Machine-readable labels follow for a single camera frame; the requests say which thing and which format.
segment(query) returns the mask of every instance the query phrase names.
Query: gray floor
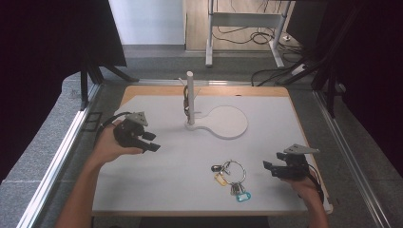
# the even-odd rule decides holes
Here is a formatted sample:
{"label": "gray floor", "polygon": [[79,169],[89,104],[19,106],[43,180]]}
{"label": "gray floor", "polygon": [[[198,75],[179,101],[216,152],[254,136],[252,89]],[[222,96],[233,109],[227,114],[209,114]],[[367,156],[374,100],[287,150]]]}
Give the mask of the gray floor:
{"label": "gray floor", "polygon": [[[253,72],[275,65],[270,53],[260,52],[217,52],[212,68],[204,67],[204,53],[186,52],[183,47],[126,47],[125,55],[128,68],[122,67],[122,70],[141,79],[172,80],[184,77],[184,73],[191,69],[196,79],[239,81],[247,85]],[[101,102],[97,102],[91,111],[102,111],[104,120],[119,106],[127,84],[105,69],[102,72],[106,82],[97,99]],[[265,77],[267,74],[257,77],[257,81]],[[309,87],[311,80],[312,77],[307,77],[287,88],[308,143],[322,151],[315,158],[335,207],[329,215],[331,227],[378,227]],[[0,186],[0,227],[15,227],[24,214],[79,106],[80,80],[76,74],[65,80],[62,95],[47,121]],[[335,112],[336,121],[391,227],[403,227],[403,208],[400,206],[403,180],[341,97],[336,97]],[[90,151],[93,137],[93,132],[80,133],[35,227],[52,227]],[[96,218],[94,227],[137,227],[140,219]],[[275,228],[306,227],[307,224],[304,216],[270,217],[268,220]]]}

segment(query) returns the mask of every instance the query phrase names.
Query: metal frame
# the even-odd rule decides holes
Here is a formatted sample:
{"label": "metal frame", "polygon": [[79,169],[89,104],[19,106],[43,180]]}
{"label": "metal frame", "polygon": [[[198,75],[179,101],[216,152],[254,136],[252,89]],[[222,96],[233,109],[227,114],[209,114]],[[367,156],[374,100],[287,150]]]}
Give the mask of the metal frame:
{"label": "metal frame", "polygon": [[373,216],[374,222],[377,227],[391,227],[391,224],[388,222],[388,219],[383,212],[382,206],[374,194],[374,190],[371,185],[368,183],[368,179],[361,170],[358,165],[358,162],[353,155],[352,149],[347,144],[346,139],[343,136],[340,128],[338,127],[337,121],[332,115],[327,111],[326,108],[326,99],[322,92],[314,91],[314,96],[317,99],[317,103],[320,106],[322,114],[326,120],[326,123],[329,125],[329,129],[332,131],[333,136],[335,137],[336,143],[340,148],[341,154],[344,157],[347,166],[350,169],[350,172],[353,175],[355,183],[357,184],[358,190],[360,191],[362,198],[367,204],[368,210]]}
{"label": "metal frame", "polygon": [[[179,80],[140,80],[138,83],[125,83],[125,85],[144,85],[144,86],[182,86]],[[229,81],[195,81],[196,86],[249,86],[248,82],[229,82]],[[89,91],[89,104],[83,110],[79,111],[71,124],[65,138],[63,139],[59,149],[54,156],[47,173],[42,178],[35,194],[33,195],[24,215],[21,217],[17,227],[32,227],[40,212],[42,211],[53,184],[64,165],[71,147],[75,143],[76,137],[82,128],[89,110],[94,105],[94,99],[100,90],[100,85],[93,85]],[[350,146],[347,144],[336,120],[326,110],[326,102],[323,94],[314,91],[314,97],[322,111],[322,114],[329,125],[332,134],[335,137],[336,143],[350,168],[358,190],[360,191],[367,207],[373,216],[377,227],[391,227],[385,213],[380,205],[379,200],[374,194],[374,190],[368,183],[368,179],[360,169]]]}
{"label": "metal frame", "polygon": [[91,109],[93,100],[95,96],[99,92],[99,85],[93,85],[89,91],[89,103],[88,106],[82,110],[77,112],[73,123],[71,124],[70,128],[68,129],[65,138],[63,139],[62,143],[59,146],[55,156],[53,157],[52,162],[45,174],[42,178],[41,183],[39,184],[36,192],[34,193],[30,203],[24,212],[24,215],[21,217],[17,227],[26,228],[32,227],[35,223],[37,217],[39,216],[42,208],[45,205],[45,202],[48,198],[48,193],[50,192],[53,184],[56,182],[57,176],[60,170],[65,163],[67,156],[70,152],[71,147],[73,146],[80,129],[82,128],[86,116],[88,115],[89,110]]}
{"label": "metal frame", "polygon": [[273,52],[278,67],[284,67],[281,56],[278,53],[278,41],[287,19],[288,9],[291,1],[286,1],[286,6],[281,14],[264,13],[228,13],[214,12],[214,0],[208,1],[208,38],[205,48],[205,65],[213,65],[213,27],[253,27],[253,28],[273,28],[278,32],[275,39],[269,42],[270,49]]}

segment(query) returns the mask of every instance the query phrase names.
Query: white stand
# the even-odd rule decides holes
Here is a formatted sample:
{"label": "white stand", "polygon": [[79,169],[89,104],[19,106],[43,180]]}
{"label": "white stand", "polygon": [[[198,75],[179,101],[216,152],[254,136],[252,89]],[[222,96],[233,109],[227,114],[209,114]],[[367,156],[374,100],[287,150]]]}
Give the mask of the white stand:
{"label": "white stand", "polygon": [[248,127],[245,114],[233,106],[218,106],[206,116],[195,118],[193,73],[187,71],[187,99],[189,118],[185,126],[189,130],[205,129],[223,140],[234,140]]}

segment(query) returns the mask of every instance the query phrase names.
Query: desk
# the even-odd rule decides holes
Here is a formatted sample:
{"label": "desk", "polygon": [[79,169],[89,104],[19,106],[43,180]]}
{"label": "desk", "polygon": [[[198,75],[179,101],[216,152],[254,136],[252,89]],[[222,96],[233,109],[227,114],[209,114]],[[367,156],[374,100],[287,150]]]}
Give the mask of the desk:
{"label": "desk", "polygon": [[[271,177],[262,161],[284,165],[276,152],[306,145],[289,94],[282,87],[202,86],[195,110],[232,105],[248,118],[248,128],[231,141],[184,127],[181,86],[129,86],[117,111],[144,111],[146,131],[161,148],[121,156],[101,170],[93,215],[116,216],[270,216],[306,211],[288,183]],[[316,166],[313,156],[308,163]],[[243,183],[252,198],[237,202],[230,186],[214,180],[210,167],[234,160],[246,169]],[[325,199],[325,210],[333,207]]]}
{"label": "desk", "polygon": [[[214,0],[208,1],[208,37],[205,50],[205,65],[213,65],[213,27],[253,27],[273,28],[282,31],[287,18],[291,1],[285,1],[285,8],[281,14],[266,13],[235,13],[235,12],[214,12]],[[269,42],[273,57],[278,67],[284,67],[281,56],[278,53],[278,41],[281,32],[276,32],[273,41]]]}

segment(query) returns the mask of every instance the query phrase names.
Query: white wall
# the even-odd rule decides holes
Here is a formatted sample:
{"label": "white wall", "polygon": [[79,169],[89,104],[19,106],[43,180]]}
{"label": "white wall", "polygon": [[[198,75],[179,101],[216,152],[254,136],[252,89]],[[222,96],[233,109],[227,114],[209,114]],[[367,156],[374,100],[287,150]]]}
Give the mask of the white wall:
{"label": "white wall", "polygon": [[183,45],[182,0],[109,0],[122,45]]}

